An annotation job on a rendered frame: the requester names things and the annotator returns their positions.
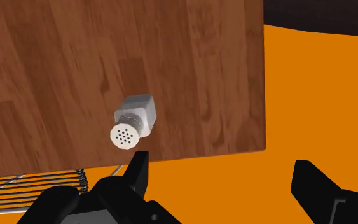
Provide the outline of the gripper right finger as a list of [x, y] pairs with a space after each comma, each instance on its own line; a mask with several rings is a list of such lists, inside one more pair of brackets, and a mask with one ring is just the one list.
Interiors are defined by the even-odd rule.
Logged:
[[340, 188], [307, 160], [295, 162], [291, 193], [314, 224], [358, 224], [358, 192]]

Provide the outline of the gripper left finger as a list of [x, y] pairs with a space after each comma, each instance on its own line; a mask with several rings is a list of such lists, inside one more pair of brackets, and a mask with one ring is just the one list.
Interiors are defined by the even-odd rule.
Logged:
[[144, 200], [148, 176], [149, 153], [137, 151], [124, 175], [102, 178], [89, 192], [46, 189], [17, 224], [181, 224], [156, 201]]

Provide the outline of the white salt shaker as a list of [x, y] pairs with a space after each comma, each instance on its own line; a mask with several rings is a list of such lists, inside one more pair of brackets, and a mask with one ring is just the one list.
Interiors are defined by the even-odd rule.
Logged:
[[112, 143], [122, 150], [134, 148], [140, 138], [150, 135], [156, 121], [156, 107], [151, 94], [126, 97], [114, 112], [110, 131]]

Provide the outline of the wooden cutting board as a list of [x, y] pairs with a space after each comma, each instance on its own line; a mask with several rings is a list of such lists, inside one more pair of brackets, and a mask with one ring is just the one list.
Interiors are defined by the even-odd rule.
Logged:
[[0, 0], [0, 176], [118, 165], [151, 94], [152, 161], [266, 147], [263, 0]]

